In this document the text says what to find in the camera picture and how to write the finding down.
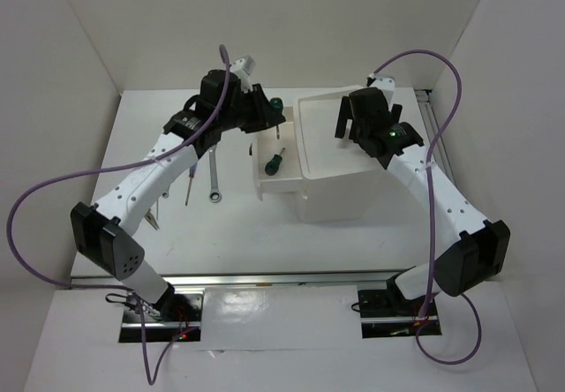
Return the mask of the green long screwdriver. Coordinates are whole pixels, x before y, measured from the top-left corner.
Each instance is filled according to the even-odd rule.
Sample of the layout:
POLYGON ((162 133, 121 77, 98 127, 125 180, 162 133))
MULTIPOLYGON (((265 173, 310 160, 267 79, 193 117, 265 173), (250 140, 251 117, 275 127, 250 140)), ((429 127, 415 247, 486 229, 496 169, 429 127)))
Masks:
POLYGON ((282 147, 278 154, 274 154, 272 158, 265 164, 264 172, 267 176, 274 176, 278 173, 283 163, 283 155, 286 148, 282 147))

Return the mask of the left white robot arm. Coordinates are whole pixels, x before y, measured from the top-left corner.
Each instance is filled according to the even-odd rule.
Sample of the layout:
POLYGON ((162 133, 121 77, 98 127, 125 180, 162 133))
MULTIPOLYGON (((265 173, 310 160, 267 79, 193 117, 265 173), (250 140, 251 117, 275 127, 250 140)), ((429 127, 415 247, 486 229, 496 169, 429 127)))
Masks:
POLYGON ((190 303, 146 262, 133 236, 152 206, 224 132, 261 132, 284 121, 282 105, 274 105, 261 85, 245 89, 242 75, 212 70, 199 93, 164 125, 142 167, 95 203, 80 202, 72 209, 78 252, 140 297, 152 319, 175 320, 191 313, 190 303))

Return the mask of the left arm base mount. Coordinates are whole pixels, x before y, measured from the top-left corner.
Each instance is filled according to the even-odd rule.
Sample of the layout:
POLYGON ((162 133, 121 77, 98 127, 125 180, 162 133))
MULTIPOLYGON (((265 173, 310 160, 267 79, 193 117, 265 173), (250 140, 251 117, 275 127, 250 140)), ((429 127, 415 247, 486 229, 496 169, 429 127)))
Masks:
MULTIPOLYGON (((179 343, 200 341, 204 290, 184 289, 180 292, 188 302, 187 309, 177 306, 172 313, 161 315, 149 304, 142 304, 148 343, 168 343, 175 335, 179 343)), ((123 310, 118 342, 141 343, 141 315, 133 295, 108 293, 105 301, 123 310)))

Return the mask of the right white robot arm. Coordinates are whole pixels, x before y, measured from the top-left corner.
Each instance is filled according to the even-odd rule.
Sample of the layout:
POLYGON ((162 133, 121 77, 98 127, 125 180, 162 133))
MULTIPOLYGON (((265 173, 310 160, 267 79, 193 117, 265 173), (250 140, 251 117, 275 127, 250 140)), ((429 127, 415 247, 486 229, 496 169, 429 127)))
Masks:
POLYGON ((401 121, 401 112, 380 89, 362 88, 342 98, 335 128, 336 138, 359 145, 429 214, 433 256, 393 278, 385 303, 395 314, 407 313, 426 294, 457 297, 498 275, 510 240, 508 225, 489 221, 428 157, 423 138, 401 121))

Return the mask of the green stubby screwdriver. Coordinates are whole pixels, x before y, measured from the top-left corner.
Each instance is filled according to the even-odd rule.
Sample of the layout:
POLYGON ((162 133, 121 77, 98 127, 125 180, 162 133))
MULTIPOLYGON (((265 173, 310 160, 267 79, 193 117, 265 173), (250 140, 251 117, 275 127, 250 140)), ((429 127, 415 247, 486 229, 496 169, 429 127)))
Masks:
MULTIPOLYGON (((283 112, 283 100, 280 97, 273 97, 269 102, 273 109, 280 113, 283 112)), ((280 139, 280 127, 278 125, 275 127, 275 134, 276 138, 280 139)))

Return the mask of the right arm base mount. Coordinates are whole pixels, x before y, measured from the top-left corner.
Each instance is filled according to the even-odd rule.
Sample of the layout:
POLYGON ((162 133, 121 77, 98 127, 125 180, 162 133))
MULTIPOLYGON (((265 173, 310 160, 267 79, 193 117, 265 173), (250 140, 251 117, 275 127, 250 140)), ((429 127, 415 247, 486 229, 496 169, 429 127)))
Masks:
POLYGON ((436 304, 430 304, 425 316, 418 315, 423 302, 424 298, 406 300, 389 288, 361 289, 350 309, 360 316, 364 339, 415 336, 420 328, 422 335, 441 335, 436 304))

